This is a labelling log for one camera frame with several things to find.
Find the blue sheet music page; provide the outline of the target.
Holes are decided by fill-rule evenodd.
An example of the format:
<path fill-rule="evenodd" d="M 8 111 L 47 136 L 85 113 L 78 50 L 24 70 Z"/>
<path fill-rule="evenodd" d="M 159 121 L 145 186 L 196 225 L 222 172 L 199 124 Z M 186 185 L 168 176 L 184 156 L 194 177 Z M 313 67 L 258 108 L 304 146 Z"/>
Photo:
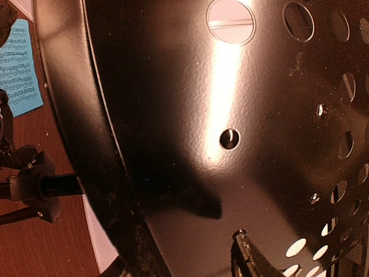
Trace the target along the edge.
<path fill-rule="evenodd" d="M 15 117 L 43 105 L 27 20 L 16 20 L 1 47 L 1 89 L 6 91 Z"/>

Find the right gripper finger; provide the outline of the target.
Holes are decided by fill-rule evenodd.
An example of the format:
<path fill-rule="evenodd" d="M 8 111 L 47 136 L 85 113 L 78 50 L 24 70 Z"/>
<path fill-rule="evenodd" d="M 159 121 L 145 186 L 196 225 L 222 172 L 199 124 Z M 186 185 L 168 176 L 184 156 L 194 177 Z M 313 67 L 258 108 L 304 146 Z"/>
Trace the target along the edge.
<path fill-rule="evenodd" d="M 231 272 L 237 276 L 283 276 L 250 241 L 245 230 L 233 234 Z"/>

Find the black music stand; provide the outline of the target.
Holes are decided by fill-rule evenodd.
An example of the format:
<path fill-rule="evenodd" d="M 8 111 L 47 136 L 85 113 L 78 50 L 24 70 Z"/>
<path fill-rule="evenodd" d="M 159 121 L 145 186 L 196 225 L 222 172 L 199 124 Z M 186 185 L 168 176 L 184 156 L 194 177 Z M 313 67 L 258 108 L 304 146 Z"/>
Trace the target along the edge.
<path fill-rule="evenodd" d="M 105 276 L 232 276 L 233 234 L 283 276 L 368 275 L 367 1 L 35 1 L 74 173 L 13 144 L 1 224 L 86 195 Z"/>

